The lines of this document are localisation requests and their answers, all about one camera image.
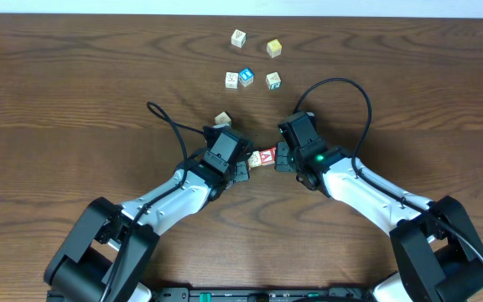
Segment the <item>white dragonfly block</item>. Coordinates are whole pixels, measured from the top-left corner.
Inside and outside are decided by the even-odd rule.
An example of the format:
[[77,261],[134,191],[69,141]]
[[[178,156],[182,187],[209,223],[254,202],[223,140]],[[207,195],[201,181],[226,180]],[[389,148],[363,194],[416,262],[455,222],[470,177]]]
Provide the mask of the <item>white dragonfly block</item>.
[[216,125],[232,125],[232,117],[228,112],[221,112],[214,118]]

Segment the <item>yellow top block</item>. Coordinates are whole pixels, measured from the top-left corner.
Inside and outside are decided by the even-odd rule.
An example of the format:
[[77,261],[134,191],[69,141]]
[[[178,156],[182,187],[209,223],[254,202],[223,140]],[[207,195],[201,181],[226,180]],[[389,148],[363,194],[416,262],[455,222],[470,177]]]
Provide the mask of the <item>yellow top block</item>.
[[271,40],[267,43],[267,53],[271,58],[275,58],[282,54],[283,46],[278,39]]

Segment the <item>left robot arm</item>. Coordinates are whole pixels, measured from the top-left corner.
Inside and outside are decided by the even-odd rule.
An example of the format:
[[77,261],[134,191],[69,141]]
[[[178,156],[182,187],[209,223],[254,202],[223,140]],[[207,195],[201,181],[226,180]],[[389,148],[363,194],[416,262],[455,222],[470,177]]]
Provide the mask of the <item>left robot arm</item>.
[[248,179],[247,140],[218,138],[186,154],[173,176],[120,205],[104,197],[81,214],[44,271],[44,281],[70,301],[129,301],[160,237]]

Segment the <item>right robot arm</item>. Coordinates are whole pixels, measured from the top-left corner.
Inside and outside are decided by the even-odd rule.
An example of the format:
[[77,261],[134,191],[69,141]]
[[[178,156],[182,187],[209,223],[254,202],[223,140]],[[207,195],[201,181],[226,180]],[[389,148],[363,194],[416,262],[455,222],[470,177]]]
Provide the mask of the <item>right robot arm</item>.
[[323,142],[278,143],[275,169],[294,172],[309,190],[347,204],[389,236],[397,272],[373,288],[375,301],[466,301],[483,289],[483,243],[456,199],[402,190]]

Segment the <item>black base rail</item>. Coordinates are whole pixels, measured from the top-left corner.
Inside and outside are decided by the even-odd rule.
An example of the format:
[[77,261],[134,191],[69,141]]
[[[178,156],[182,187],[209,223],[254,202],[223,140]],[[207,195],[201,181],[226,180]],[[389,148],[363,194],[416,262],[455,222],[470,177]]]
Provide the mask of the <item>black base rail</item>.
[[317,297],[320,301],[376,301],[369,289],[331,287],[328,289],[188,289],[154,290],[153,302],[289,302]]

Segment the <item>white block yellow side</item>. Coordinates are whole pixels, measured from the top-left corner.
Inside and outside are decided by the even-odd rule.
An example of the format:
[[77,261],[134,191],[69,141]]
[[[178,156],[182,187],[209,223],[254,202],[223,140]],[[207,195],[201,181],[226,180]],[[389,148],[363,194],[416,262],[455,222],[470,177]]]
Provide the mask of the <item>white block yellow side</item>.
[[262,159],[259,151],[254,151],[247,160],[249,169],[253,169],[262,166]]

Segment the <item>white block number four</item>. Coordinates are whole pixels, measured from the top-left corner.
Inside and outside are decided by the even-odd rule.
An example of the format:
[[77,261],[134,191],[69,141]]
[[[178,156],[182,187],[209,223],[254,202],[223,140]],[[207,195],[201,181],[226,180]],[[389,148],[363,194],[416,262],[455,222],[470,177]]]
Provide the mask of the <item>white block number four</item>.
[[239,74],[237,72],[226,72],[225,87],[228,89],[236,89],[238,87]]

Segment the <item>blue top block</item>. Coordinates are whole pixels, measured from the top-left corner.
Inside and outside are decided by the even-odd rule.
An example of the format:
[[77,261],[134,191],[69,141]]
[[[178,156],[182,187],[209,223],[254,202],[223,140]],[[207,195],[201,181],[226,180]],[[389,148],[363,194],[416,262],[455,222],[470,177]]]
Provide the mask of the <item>blue top block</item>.
[[238,72],[238,80],[244,87],[247,87],[254,82],[254,73],[250,68],[244,68]]

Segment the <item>white block top left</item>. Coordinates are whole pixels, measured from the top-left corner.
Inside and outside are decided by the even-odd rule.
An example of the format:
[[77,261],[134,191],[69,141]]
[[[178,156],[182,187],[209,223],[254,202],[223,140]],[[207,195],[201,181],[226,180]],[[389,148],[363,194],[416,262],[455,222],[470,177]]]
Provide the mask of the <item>white block top left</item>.
[[242,48],[247,41],[247,34],[239,29],[235,29],[231,36],[231,44]]

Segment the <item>white block green side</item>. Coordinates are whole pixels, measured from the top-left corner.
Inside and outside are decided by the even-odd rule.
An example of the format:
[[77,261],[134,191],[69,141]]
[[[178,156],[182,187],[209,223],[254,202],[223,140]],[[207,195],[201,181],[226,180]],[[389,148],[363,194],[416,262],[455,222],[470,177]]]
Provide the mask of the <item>white block green side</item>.
[[282,80],[280,78],[279,73],[273,72],[273,73],[267,74],[266,75],[266,84],[267,84],[267,88],[269,90],[278,89],[282,84]]

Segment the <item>red A block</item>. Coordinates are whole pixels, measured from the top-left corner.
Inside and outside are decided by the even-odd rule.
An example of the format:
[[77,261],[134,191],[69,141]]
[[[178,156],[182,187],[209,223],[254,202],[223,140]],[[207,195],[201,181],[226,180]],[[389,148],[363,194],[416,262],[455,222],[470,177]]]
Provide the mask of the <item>red A block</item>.
[[264,149],[259,152],[259,157],[262,163],[262,166],[275,164],[276,162],[276,148],[268,148]]

